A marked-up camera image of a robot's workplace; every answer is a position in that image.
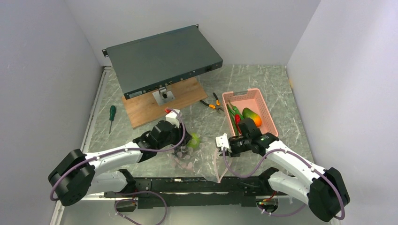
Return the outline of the dark fake grape bunch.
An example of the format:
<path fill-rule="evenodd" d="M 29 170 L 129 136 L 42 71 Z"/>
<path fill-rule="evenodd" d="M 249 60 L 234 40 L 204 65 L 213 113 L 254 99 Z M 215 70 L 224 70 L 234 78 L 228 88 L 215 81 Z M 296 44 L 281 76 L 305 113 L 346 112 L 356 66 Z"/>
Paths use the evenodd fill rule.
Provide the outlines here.
<path fill-rule="evenodd" d="M 184 158 L 186 155 L 186 151 L 183 151 L 181 149 L 175 149 L 173 155 L 177 158 Z"/>

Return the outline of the green fake apple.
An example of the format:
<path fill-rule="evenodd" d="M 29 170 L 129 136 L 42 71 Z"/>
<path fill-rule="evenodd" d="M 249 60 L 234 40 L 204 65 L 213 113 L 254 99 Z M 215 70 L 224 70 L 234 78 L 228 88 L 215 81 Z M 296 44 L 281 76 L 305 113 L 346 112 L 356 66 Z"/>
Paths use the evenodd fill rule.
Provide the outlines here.
<path fill-rule="evenodd" d="M 191 140 L 188 141 L 186 144 L 186 147 L 192 148 L 192 149 L 197 149 L 200 146 L 201 143 L 201 135 L 192 133 L 191 134 Z"/>

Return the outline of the red fake chili pepper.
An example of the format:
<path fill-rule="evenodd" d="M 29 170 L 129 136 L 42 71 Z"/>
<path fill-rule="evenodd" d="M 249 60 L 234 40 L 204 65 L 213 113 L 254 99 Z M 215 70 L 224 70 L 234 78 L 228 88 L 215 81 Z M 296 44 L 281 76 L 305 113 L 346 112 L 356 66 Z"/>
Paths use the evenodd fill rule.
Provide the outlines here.
<path fill-rule="evenodd" d="M 239 128 L 239 122 L 242 120 L 242 116 L 239 114 L 235 114 L 234 121 L 237 128 Z"/>

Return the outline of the green fake bean pod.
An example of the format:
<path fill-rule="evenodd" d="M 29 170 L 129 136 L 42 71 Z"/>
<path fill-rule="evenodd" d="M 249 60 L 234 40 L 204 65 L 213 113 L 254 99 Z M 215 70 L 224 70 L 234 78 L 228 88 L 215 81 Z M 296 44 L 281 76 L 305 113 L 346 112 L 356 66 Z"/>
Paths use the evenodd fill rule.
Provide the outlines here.
<path fill-rule="evenodd" d="M 238 131 L 236 123 L 235 123 L 235 112 L 230 108 L 230 106 L 228 104 L 226 104 L 226 106 L 228 109 L 229 117 L 230 117 L 232 128 L 234 131 L 234 136 L 239 136 L 239 131 Z"/>

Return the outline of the orange fake fruit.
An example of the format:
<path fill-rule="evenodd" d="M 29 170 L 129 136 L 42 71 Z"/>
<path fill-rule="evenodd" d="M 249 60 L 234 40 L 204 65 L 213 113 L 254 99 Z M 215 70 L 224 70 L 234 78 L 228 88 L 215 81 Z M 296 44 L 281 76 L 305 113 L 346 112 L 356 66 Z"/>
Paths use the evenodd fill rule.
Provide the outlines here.
<path fill-rule="evenodd" d="M 242 110 L 242 115 L 243 115 L 243 117 L 244 117 L 245 119 L 246 119 L 246 118 L 252 119 L 252 120 L 254 121 L 256 127 L 260 127 L 260 126 L 262 125 L 261 117 L 260 117 L 257 113 L 255 113 L 254 111 L 252 111 L 251 109 L 249 109 L 249 108 L 247 108 L 247 107 L 244 108 L 244 109 Z"/>

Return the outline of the green fake chili pepper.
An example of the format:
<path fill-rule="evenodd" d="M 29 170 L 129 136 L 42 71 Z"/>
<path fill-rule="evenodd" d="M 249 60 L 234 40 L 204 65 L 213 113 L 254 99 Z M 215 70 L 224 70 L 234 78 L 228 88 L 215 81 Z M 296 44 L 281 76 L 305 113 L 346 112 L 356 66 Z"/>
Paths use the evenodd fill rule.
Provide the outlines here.
<path fill-rule="evenodd" d="M 236 106 L 234 106 L 230 101 L 229 101 L 229 105 L 231 106 L 231 108 L 234 111 L 234 113 L 240 117 L 240 119 L 244 119 L 244 116 L 239 111 L 239 109 Z"/>

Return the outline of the clear zip top bag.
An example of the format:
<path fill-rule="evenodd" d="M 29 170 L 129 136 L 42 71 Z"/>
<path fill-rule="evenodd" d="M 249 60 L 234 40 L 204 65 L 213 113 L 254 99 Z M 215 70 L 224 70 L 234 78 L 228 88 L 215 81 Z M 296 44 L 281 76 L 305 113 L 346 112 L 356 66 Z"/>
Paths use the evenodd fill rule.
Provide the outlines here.
<path fill-rule="evenodd" d="M 171 166 L 179 176 L 197 176 L 203 177 L 207 181 L 221 183 L 228 172 L 222 162 L 219 150 L 206 136 L 201 135 L 200 146 L 195 150 L 186 146 L 175 149 L 186 151 L 184 158 L 175 157 L 174 150 L 168 153 Z"/>

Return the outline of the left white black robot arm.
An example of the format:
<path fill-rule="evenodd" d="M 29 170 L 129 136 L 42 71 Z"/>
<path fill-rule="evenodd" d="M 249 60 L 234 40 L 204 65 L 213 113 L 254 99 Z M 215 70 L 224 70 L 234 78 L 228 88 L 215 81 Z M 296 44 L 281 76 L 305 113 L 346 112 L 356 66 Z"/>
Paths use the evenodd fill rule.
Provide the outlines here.
<path fill-rule="evenodd" d="M 48 175 L 52 186 L 50 200 L 71 206 L 99 192 L 111 191 L 128 197 L 136 189 L 135 180 L 121 166 L 144 162 L 159 152 L 176 150 L 191 139 L 183 123 L 162 120 L 152 130 L 122 146 L 91 153 L 72 150 Z"/>

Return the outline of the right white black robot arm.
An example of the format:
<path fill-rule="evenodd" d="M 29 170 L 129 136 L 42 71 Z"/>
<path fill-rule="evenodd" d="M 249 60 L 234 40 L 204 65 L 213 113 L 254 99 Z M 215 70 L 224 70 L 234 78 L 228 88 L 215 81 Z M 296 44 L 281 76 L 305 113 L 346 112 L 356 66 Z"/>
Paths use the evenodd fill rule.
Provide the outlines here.
<path fill-rule="evenodd" d="M 262 172 L 258 184 L 263 194 L 285 193 L 307 205 L 324 222 L 345 218 L 344 208 L 350 197 L 339 170 L 325 169 L 301 157 L 275 135 L 262 133 L 252 119 L 243 119 L 238 127 L 241 135 L 227 137 L 223 134 L 216 138 L 223 158 L 239 157 L 243 152 L 252 151 L 262 156 L 255 172 L 265 159 L 270 159 L 292 174 L 289 176 L 273 167 Z"/>

